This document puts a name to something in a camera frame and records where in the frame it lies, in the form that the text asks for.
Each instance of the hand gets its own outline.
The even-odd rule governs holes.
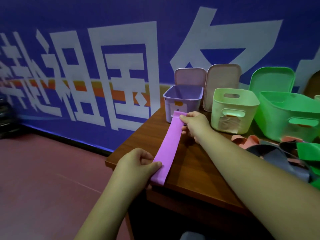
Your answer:
[[[193,137],[195,142],[199,144],[199,139],[208,130],[212,130],[207,117],[197,111],[187,113],[186,116],[180,115],[182,122],[187,124],[182,126],[182,134],[188,134]]]
[[[120,194],[129,202],[144,189],[151,189],[150,177],[161,167],[160,161],[152,162],[153,156],[141,148],[135,148],[124,155],[115,167],[106,190],[109,194]]]

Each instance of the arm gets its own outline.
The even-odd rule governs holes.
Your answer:
[[[277,240],[320,239],[320,191],[235,145],[198,112],[180,116],[240,200]]]
[[[162,167],[161,162],[152,160],[152,155],[140,148],[133,149],[119,160],[108,185],[74,240],[116,239],[131,202]]]

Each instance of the basket handle hole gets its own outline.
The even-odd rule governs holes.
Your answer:
[[[225,98],[233,98],[233,99],[238,99],[240,97],[239,94],[233,94],[233,93],[225,93],[223,96]]]

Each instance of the wall mural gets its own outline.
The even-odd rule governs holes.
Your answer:
[[[160,108],[178,68],[239,64],[246,89],[258,68],[285,66],[302,92],[320,70],[320,3],[283,1],[98,0],[71,13],[71,3],[31,3],[34,14],[0,26],[0,92],[25,125],[109,151]],[[3,6],[3,17],[21,11]],[[106,14],[88,14],[98,6]]]

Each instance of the pink bin lid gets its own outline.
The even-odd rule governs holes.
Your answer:
[[[205,87],[207,72],[203,68],[179,68],[174,72],[176,85],[198,85]]]
[[[241,67],[238,64],[214,64],[208,69],[203,97],[205,111],[212,111],[216,88],[238,88],[241,73]]]

